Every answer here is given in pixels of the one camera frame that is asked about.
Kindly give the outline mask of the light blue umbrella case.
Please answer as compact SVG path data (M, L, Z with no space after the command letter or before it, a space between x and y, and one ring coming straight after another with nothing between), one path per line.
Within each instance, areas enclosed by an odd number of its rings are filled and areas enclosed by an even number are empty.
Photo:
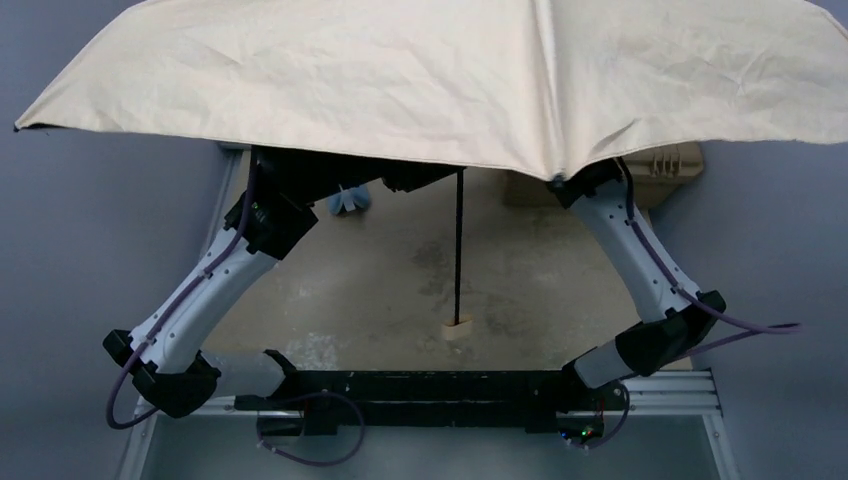
M326 199L328 211L333 216L366 211L371 203L371 195L365 184L341 189Z

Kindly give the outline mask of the beige umbrella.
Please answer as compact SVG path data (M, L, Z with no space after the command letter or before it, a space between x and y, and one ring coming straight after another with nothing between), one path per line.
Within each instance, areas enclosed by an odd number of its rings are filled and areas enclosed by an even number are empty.
M684 142L847 139L808 1L144 1L15 120L571 177Z

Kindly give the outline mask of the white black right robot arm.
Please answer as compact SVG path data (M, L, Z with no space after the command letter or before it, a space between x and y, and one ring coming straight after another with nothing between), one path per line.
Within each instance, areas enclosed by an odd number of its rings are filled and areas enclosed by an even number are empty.
M639 322L563 366L554 387L563 410L614 381L650 376L698 346L727 308L683 273L636 209L632 175L617 160L592 164L549 191L594 235L624 282Z

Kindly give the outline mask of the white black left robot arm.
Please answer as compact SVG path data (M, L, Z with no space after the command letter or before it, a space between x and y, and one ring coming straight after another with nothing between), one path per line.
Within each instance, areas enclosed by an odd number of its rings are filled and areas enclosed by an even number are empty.
M254 146L245 192L226 214L209 250L177 292L130 331L103 341L155 411L185 417L220 396L271 397L294 373L280 353L233 356L202 346L241 296L283 260L316 224L314 204L380 179L411 192L460 167L327 152Z

